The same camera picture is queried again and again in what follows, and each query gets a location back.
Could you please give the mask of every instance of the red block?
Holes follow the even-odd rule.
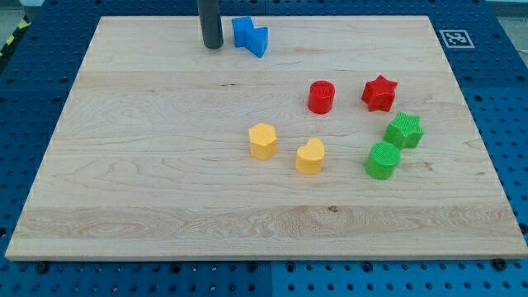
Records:
[[[310,86],[308,108],[316,114],[325,114],[332,109],[336,88],[327,81],[317,81]]]
[[[389,81],[379,75],[365,85],[361,100],[369,106],[369,111],[390,111],[396,97],[394,92],[396,86],[398,86],[397,82]]]

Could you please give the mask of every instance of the green block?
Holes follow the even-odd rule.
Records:
[[[380,142],[374,144],[370,150],[365,170],[373,178],[388,179],[393,175],[400,158],[399,149],[393,144]]]
[[[387,127],[383,140],[394,144],[398,149],[414,149],[418,146],[422,136],[420,117],[399,111]]]

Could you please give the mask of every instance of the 3d printed block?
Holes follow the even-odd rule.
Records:
[[[295,169],[307,174],[321,172],[324,160],[324,144],[320,139],[312,138],[305,146],[297,149]]]
[[[399,111],[387,127],[383,139],[399,149],[414,149],[418,146],[422,135],[420,117]]]
[[[251,17],[238,17],[231,20],[233,23],[234,46],[245,47],[262,58],[267,49],[267,27],[255,28]]]
[[[251,155],[267,160],[277,152],[277,135],[272,125],[259,123],[249,130]]]
[[[316,114],[325,114],[332,109],[336,88],[327,81],[317,81],[310,86],[308,108]]]
[[[397,86],[397,82],[389,81],[379,75],[365,85],[361,100],[369,106],[369,111],[390,111],[396,97],[394,91]]]
[[[393,175],[399,159],[398,148],[393,144],[380,142],[372,146],[365,170],[375,179],[386,180]]]

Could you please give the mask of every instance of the yellow heart-shaped block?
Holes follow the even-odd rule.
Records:
[[[305,146],[297,149],[295,169],[307,174],[321,172],[324,160],[324,144],[321,139],[312,138]]]

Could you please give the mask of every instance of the red cylinder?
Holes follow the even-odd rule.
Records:
[[[317,81],[310,86],[308,108],[316,114],[325,114],[332,109],[336,88],[327,81]]]

